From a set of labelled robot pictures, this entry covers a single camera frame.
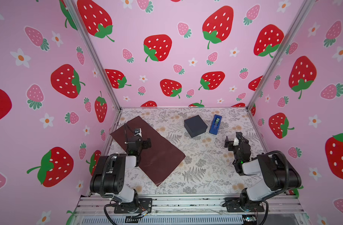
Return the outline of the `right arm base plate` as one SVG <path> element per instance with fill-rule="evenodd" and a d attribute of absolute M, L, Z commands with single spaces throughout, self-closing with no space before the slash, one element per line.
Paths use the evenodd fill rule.
<path fill-rule="evenodd" d="M 264 212 L 262 202 L 254 202 L 247 198 L 227 197 L 222 204 L 228 212 Z"/>

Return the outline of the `blue tape dispenser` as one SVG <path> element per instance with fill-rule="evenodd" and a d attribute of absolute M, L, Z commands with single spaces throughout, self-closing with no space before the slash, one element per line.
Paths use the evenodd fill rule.
<path fill-rule="evenodd" d="M 209 129 L 209 133 L 213 135 L 217 135 L 220 128 L 221 121 L 222 121 L 222 116 L 215 114 L 212 120 L 210 129 Z"/>

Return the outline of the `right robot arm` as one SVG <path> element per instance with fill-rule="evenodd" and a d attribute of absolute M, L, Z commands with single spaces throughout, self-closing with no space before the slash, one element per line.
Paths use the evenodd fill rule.
<path fill-rule="evenodd" d="M 241 132 L 236 133 L 234 140 L 226 138 L 224 146 L 233 152 L 232 164 L 240 176 L 262 175 L 262 180 L 244 188 L 239 198 L 225 198 L 223 207 L 228 212 L 263 212 L 264 201 L 302 186 L 300 175 L 282 152 L 272 151 L 251 158 L 251 146 Z"/>

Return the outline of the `dark red wrapping paper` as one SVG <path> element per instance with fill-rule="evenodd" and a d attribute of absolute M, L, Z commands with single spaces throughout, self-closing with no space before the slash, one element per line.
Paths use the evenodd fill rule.
<path fill-rule="evenodd" d="M 141 117 L 135 117 L 127 122 L 134 130 L 140 128 L 143 139 L 151 139 L 151 148 L 143 150 L 139 168 L 159 186 L 184 160 L 185 154 L 161 136 Z"/>

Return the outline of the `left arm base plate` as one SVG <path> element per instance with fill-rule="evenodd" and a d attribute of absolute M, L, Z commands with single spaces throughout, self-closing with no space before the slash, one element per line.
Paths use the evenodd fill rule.
<path fill-rule="evenodd" d="M 144 211 L 151 211 L 152 201 L 152 198 L 140 198 L 131 203 L 121 203 L 114 208 L 114 214 L 139 214 Z"/>

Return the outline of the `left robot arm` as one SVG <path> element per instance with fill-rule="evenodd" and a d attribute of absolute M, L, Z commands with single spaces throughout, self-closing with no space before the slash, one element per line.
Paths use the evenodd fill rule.
<path fill-rule="evenodd" d="M 119 203 L 139 202 L 136 190 L 128 187 L 125 182 L 125 171 L 138 167 L 143 150 L 151 148 L 151 139 L 143 140 L 140 136 L 125 141 L 126 153 L 114 153 L 100 157 L 90 181 L 90 191 L 103 198 L 112 198 Z"/>

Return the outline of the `dark navy gift box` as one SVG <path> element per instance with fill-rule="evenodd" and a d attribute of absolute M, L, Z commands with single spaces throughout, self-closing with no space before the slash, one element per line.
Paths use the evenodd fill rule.
<path fill-rule="evenodd" d="M 205 133 L 208 128 L 199 115 L 184 120 L 184 127 L 191 138 Z"/>

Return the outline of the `aluminium rail frame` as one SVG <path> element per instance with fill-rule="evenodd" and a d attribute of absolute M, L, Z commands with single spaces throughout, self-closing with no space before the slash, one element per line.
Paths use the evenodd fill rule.
<path fill-rule="evenodd" d="M 228 212 L 222 206 L 231 194 L 141 195 L 152 198 L 152 209 L 141 219 L 136 214 L 114 214 L 107 209 L 117 225 L 310 225 L 295 196 L 279 195 L 268 200 L 264 212 Z"/>

